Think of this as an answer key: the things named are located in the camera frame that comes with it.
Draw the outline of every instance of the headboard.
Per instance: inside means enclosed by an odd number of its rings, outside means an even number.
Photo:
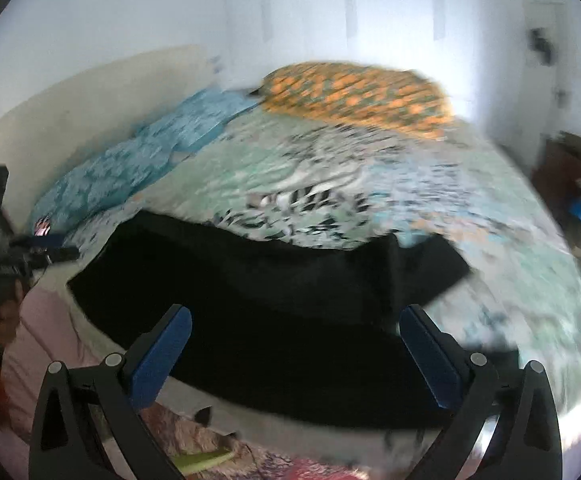
[[[4,210],[16,231],[60,176],[214,81],[202,47],[155,50],[78,73],[0,118]]]

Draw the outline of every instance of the blue gripper pad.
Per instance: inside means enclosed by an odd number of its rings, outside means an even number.
[[[147,408],[155,402],[164,381],[179,359],[182,350],[192,332],[192,317],[190,310],[180,305],[173,305],[157,323],[152,332],[143,334],[126,353],[127,394],[135,411]],[[133,361],[135,346],[143,351],[142,343],[149,343],[139,362]]]
[[[427,317],[418,306],[409,306],[401,311],[399,317],[401,340],[426,380],[437,405],[447,410],[456,410],[461,406],[463,399],[462,377],[435,338],[446,334],[437,329],[428,317],[431,327],[427,327],[417,316],[416,308]]]

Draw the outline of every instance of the screw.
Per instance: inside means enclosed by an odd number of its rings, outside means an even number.
[[[56,374],[61,370],[62,364],[59,361],[53,361],[51,364],[48,365],[48,373]]]
[[[475,352],[474,354],[472,354],[470,356],[470,360],[473,362],[474,365],[477,365],[477,366],[483,366],[488,362],[488,359],[486,359],[486,356],[483,354],[480,354],[479,352]]]
[[[542,365],[539,361],[531,361],[530,367],[538,374],[544,371],[544,365]]]
[[[122,356],[119,354],[110,354],[104,362],[106,363],[106,366],[117,366],[122,362]]]

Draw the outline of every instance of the orange patterned pillow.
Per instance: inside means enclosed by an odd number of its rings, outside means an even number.
[[[443,91],[411,71],[299,63],[267,75],[260,92],[264,108],[271,112],[376,126],[427,139],[443,137],[443,126],[452,121]]]

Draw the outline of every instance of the pillow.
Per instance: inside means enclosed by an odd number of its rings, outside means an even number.
[[[175,166],[173,152],[195,153],[224,125],[258,101],[240,92],[205,89],[177,109],[60,178],[30,213],[31,229],[47,220],[49,232],[66,232],[93,214],[115,207]]]
[[[208,88],[184,100],[174,112],[141,128],[136,136],[158,137],[178,152],[198,152],[235,116],[259,104],[241,92]]]
[[[428,139],[452,120],[448,98],[411,71],[351,63],[289,65],[264,78],[264,109],[333,123],[376,126]]]
[[[67,232],[99,211],[124,203],[170,169],[171,150],[152,137],[128,139],[60,178],[30,213],[31,231],[47,219],[49,232]]]

